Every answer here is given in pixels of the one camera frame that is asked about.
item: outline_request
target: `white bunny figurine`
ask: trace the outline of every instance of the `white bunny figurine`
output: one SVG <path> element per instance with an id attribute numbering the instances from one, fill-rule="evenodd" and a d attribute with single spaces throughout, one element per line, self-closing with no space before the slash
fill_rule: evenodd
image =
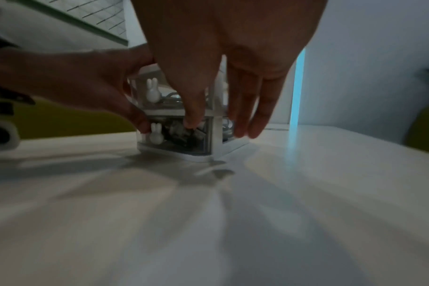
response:
<path id="1" fill-rule="evenodd" d="M 160 145 L 164 141 L 164 135 L 161 133 L 161 123 L 151 124 L 152 133 L 149 136 L 150 142 L 155 145 Z"/>
<path id="2" fill-rule="evenodd" d="M 162 94 L 158 90 L 158 79 L 153 78 L 147 79 L 147 94 L 146 94 L 147 100 L 151 103 L 157 103 L 161 100 Z"/>

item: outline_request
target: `white table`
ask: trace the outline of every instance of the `white table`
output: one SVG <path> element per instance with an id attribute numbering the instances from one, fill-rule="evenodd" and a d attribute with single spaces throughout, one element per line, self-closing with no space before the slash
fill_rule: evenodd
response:
<path id="1" fill-rule="evenodd" d="M 429 154 L 312 126 L 214 163 L 135 141 L 0 153 L 0 286 L 429 285 Z"/>

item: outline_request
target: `blue light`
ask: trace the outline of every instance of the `blue light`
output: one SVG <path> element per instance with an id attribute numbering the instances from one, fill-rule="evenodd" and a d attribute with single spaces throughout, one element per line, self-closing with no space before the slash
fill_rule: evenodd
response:
<path id="1" fill-rule="evenodd" d="M 301 103 L 301 90 L 303 88 L 305 49 L 296 59 L 295 82 L 293 84 L 293 98 L 291 102 L 290 127 L 298 125 L 299 104 Z"/>

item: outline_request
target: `bunny ear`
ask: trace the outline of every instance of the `bunny ear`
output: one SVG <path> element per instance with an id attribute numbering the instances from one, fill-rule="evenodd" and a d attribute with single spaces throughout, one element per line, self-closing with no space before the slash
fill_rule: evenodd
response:
<path id="1" fill-rule="evenodd" d="M 152 80 L 152 87 L 153 87 L 153 89 L 158 88 L 158 79 L 156 77 L 154 77 Z"/>

